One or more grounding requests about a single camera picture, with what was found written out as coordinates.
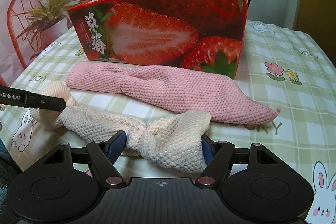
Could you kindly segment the red strawberry cardboard box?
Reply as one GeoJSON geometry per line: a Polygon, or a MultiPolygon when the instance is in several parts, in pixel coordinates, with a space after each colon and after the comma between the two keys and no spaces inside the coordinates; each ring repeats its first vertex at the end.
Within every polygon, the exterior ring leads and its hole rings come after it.
{"type": "Polygon", "coordinates": [[[249,0],[87,0],[69,15],[90,61],[235,77],[249,0]]]}

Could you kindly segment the cream waffle towel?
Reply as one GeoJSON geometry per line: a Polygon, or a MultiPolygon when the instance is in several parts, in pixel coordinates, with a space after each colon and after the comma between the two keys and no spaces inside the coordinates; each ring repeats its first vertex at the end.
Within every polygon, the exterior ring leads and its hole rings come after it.
{"type": "Polygon", "coordinates": [[[42,94],[66,102],[62,111],[31,108],[31,116],[45,128],[64,126],[87,142],[107,141],[122,130],[127,136],[125,156],[141,156],[156,166],[187,173],[201,173],[206,167],[201,137],[210,125],[207,112],[189,110],[145,123],[131,115],[81,106],[60,81],[47,84],[42,94]]]}

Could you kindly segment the wooden door panel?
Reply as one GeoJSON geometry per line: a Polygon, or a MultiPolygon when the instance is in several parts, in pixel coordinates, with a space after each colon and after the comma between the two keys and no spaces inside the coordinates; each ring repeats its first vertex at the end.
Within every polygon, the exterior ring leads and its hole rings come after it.
{"type": "Polygon", "coordinates": [[[299,0],[294,29],[309,34],[335,63],[335,0],[299,0]]]}

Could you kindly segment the green checked bunny tablecloth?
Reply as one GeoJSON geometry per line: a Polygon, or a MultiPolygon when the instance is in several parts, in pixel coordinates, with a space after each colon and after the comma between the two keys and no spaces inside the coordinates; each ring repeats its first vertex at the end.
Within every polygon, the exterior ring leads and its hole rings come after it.
{"type": "MultiPolygon", "coordinates": [[[[335,223],[335,67],[308,35],[248,20],[235,82],[251,99],[281,109],[272,123],[238,126],[212,123],[209,136],[236,147],[261,143],[304,176],[317,194],[314,205],[328,206],[331,220],[314,209],[308,223],[335,223]]],[[[64,82],[71,68],[87,60],[74,28],[48,46],[12,87],[39,92],[52,81],[64,82]]],[[[144,122],[172,116],[158,107],[121,94],[71,91],[80,105],[128,114],[144,122]]],[[[82,147],[85,141],[64,128],[45,130],[29,110],[1,106],[1,143],[22,170],[60,142],[82,147]]],[[[185,177],[141,157],[122,156],[116,167],[125,178],[185,177]]]]}

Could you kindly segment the pink waffle towel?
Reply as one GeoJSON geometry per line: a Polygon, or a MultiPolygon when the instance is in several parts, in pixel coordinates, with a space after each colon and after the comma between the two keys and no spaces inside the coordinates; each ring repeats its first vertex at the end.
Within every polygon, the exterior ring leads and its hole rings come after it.
{"type": "Polygon", "coordinates": [[[175,113],[207,111],[216,122],[265,124],[280,110],[246,96],[225,75],[150,65],[126,68],[115,63],[79,61],[66,78],[72,89],[125,94],[175,113]]]}

